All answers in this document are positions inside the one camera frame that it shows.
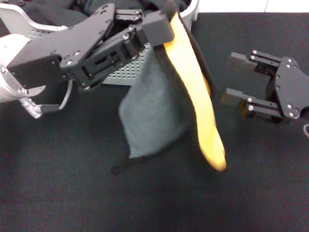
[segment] gray plastic bin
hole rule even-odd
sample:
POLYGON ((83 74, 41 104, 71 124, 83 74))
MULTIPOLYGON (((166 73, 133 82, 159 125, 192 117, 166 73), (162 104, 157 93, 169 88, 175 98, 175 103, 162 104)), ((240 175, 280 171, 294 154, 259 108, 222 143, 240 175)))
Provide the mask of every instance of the gray plastic bin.
MULTIPOLYGON (((199 0, 192 0, 190 6, 185 11, 180 13, 184 23, 190 29, 192 21, 193 20, 196 21, 197 19, 198 3, 199 0)), ((103 83, 109 85, 124 85, 124 86, 133 85, 135 79, 139 78, 140 76, 140 71, 148 56, 149 47, 150 45, 146 44, 145 50, 140 52, 140 57, 137 60, 111 73, 103 83)))

